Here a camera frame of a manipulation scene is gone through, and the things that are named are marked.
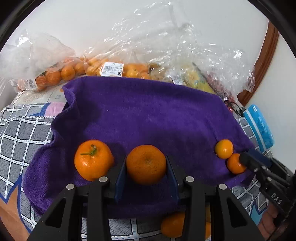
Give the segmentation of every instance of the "plastic wrap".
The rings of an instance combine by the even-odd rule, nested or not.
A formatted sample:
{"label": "plastic wrap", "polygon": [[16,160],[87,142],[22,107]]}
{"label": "plastic wrap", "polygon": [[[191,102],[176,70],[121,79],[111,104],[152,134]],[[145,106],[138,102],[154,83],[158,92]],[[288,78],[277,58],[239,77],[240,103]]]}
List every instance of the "plastic wrap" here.
{"label": "plastic wrap", "polygon": [[137,9],[115,24],[109,37],[85,50],[84,63],[87,75],[165,81],[215,90],[223,98],[254,85],[244,53],[199,43],[179,1]]}
{"label": "plastic wrap", "polygon": [[0,78],[19,91],[41,91],[85,74],[75,51],[51,35],[25,31],[15,43],[5,45],[0,53]]}

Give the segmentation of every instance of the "wooden trim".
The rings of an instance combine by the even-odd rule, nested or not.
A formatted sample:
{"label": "wooden trim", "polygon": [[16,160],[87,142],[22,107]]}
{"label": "wooden trim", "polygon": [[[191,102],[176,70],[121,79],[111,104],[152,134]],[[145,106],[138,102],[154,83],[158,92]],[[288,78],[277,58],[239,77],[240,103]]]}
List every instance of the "wooden trim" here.
{"label": "wooden trim", "polygon": [[259,55],[258,60],[255,63],[254,66],[254,77],[255,77],[255,86],[253,89],[253,92],[250,93],[246,90],[239,93],[237,98],[239,102],[245,106],[253,94],[256,92],[257,88],[261,84],[268,68],[271,63],[271,60],[274,56],[274,52],[276,50],[276,46],[279,40],[279,32],[276,29],[276,27],[269,21],[267,32],[265,35],[265,40],[263,42],[261,52]]}

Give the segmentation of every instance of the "metal bolt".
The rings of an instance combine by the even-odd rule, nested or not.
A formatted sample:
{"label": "metal bolt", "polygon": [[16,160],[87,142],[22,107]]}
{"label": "metal bolt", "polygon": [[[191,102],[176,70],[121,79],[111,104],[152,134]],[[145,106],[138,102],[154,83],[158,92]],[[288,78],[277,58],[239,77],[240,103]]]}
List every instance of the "metal bolt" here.
{"label": "metal bolt", "polygon": [[68,190],[72,190],[74,188],[74,184],[73,183],[69,183],[67,186],[66,186],[66,189]]}
{"label": "metal bolt", "polygon": [[108,178],[107,177],[100,177],[99,181],[104,183],[104,182],[108,181]]}
{"label": "metal bolt", "polygon": [[185,180],[186,180],[187,182],[191,183],[191,182],[194,181],[194,178],[191,177],[191,176],[187,176],[187,177],[185,178]]}
{"label": "metal bolt", "polygon": [[227,186],[224,183],[219,184],[219,188],[222,190],[226,190]]}

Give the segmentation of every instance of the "blue package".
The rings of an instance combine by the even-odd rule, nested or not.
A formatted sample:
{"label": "blue package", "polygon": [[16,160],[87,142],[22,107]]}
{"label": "blue package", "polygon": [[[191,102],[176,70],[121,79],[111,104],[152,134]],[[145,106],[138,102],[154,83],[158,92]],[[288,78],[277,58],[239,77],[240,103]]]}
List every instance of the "blue package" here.
{"label": "blue package", "polygon": [[243,115],[255,134],[260,151],[262,153],[267,151],[274,145],[274,138],[260,109],[253,104],[243,112]]}

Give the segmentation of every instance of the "purple towel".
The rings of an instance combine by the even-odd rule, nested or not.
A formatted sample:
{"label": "purple towel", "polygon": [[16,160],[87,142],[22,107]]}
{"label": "purple towel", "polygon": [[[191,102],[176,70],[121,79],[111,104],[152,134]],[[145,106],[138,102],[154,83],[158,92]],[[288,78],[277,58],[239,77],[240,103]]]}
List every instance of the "purple towel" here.
{"label": "purple towel", "polygon": [[[240,184],[250,172],[235,176],[214,153],[221,139],[234,151],[252,147],[221,99],[195,89],[150,80],[82,77],[63,87],[69,107],[52,122],[53,141],[41,147],[24,176],[24,191],[42,214],[68,184],[88,184],[74,167],[77,147],[89,139],[105,142],[115,162],[133,148],[150,144],[172,155],[187,174],[209,185]],[[176,209],[166,177],[153,186],[127,178],[122,199],[109,216],[153,216]]]}

